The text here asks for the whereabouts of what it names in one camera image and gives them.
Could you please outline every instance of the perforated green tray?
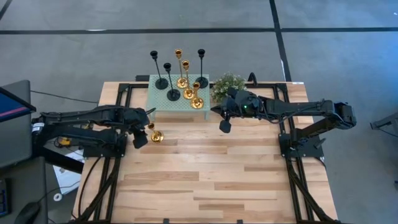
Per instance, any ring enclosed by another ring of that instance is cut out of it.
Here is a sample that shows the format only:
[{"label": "perforated green tray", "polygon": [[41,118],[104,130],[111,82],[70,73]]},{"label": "perforated green tray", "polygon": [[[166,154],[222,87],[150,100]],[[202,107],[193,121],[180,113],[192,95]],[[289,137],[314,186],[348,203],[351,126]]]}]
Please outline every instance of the perforated green tray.
[{"label": "perforated green tray", "polygon": [[[150,75],[148,85],[148,98],[147,98],[147,110],[156,108],[155,112],[150,114],[152,120],[155,120],[156,111],[178,111],[178,112],[197,112],[203,111],[205,113],[205,119],[208,118],[210,111],[210,86],[206,88],[200,88],[198,90],[198,96],[203,98],[205,105],[201,109],[194,109],[191,107],[190,100],[187,100],[183,96],[183,89],[177,88],[177,80],[181,77],[180,75],[170,75],[172,79],[173,88],[178,90],[181,94],[180,99],[177,101],[170,101],[167,99],[167,92],[171,90],[170,81],[168,75],[160,75],[162,78],[166,78],[169,85],[164,90],[158,90],[155,86],[156,80],[159,79],[158,75]],[[195,80],[200,77],[198,74],[189,75],[189,84],[192,87]],[[203,77],[209,79],[209,75],[203,74]]]}]

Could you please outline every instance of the gold candlestick holder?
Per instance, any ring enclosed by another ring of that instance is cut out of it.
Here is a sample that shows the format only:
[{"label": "gold candlestick holder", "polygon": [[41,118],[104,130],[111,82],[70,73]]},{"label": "gold candlestick holder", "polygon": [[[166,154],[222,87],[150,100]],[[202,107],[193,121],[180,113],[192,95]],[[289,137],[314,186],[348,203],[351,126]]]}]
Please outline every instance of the gold candlestick holder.
[{"label": "gold candlestick holder", "polygon": [[175,53],[175,56],[178,59],[178,64],[180,65],[180,73],[181,73],[181,77],[177,80],[177,87],[186,88],[188,86],[188,83],[187,83],[187,79],[182,77],[182,68],[181,68],[182,50],[181,49],[175,49],[174,53]]},{"label": "gold candlestick holder", "polygon": [[148,128],[153,131],[152,135],[150,136],[150,139],[154,143],[161,143],[163,141],[164,135],[162,131],[156,131],[155,130],[155,124],[154,123],[149,123]]},{"label": "gold candlestick holder", "polygon": [[205,104],[205,101],[198,96],[198,90],[200,88],[200,83],[194,82],[193,83],[193,94],[195,95],[194,98],[191,100],[191,107],[195,109],[201,109]]},{"label": "gold candlestick holder", "polygon": [[195,95],[193,94],[193,90],[190,88],[189,86],[189,77],[188,77],[188,70],[189,70],[189,61],[188,60],[183,60],[182,61],[182,67],[185,69],[185,73],[187,74],[187,83],[188,86],[186,87],[186,89],[184,89],[184,98],[185,99],[192,99],[193,97],[195,97]]}]

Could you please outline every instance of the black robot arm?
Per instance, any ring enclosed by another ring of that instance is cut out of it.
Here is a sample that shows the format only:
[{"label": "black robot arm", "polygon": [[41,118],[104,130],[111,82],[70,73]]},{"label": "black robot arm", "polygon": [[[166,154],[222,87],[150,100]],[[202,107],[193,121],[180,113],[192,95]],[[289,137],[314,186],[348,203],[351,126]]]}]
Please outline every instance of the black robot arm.
[{"label": "black robot arm", "polygon": [[237,91],[234,88],[228,89],[228,96],[223,99],[219,106],[213,107],[211,110],[224,118],[220,123],[220,129],[224,133],[230,132],[231,124],[229,120],[235,117],[266,119],[274,124],[281,123],[291,116],[325,117],[304,129],[295,128],[291,130],[291,146],[331,129],[349,129],[356,124],[354,111],[346,103],[334,103],[330,100],[286,103],[282,100],[257,96],[250,91]]},{"label": "black robot arm", "polygon": [[[135,148],[147,143],[144,126],[149,124],[147,114],[153,111],[106,105],[89,111],[41,113],[32,120],[33,143],[42,147],[50,139],[67,137],[79,140],[79,145],[85,147],[85,157],[120,157],[126,147],[126,133],[134,135]],[[110,129],[94,131],[74,127],[76,124],[97,124]]]}]

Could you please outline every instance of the computer mouse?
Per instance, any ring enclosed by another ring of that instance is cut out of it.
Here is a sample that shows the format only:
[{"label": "computer mouse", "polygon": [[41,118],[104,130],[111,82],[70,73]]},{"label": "computer mouse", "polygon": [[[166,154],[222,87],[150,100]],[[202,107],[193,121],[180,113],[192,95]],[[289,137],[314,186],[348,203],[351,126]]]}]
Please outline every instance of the computer mouse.
[{"label": "computer mouse", "polygon": [[38,202],[31,202],[19,212],[14,224],[33,224],[37,214],[40,211],[40,204]]}]

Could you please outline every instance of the white paper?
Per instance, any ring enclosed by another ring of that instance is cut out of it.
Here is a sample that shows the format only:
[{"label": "white paper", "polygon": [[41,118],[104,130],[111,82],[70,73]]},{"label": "white paper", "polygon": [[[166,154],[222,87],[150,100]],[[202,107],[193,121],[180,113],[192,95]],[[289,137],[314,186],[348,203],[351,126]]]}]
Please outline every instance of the white paper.
[{"label": "white paper", "polygon": [[[70,157],[72,159],[76,159],[77,161],[84,163],[85,161],[83,159],[83,156],[81,156],[81,155],[83,155],[83,150],[77,150],[75,152],[66,154],[65,156]],[[61,168],[61,167],[57,167],[57,166],[53,166],[53,167],[54,167],[55,175],[57,176],[58,185],[60,187],[62,187],[60,189],[61,194],[65,195],[79,187],[79,183],[76,183],[76,182],[78,182],[80,180],[80,176],[81,176],[80,174],[77,174],[77,173],[69,171],[69,170],[65,170],[64,168]]]}]

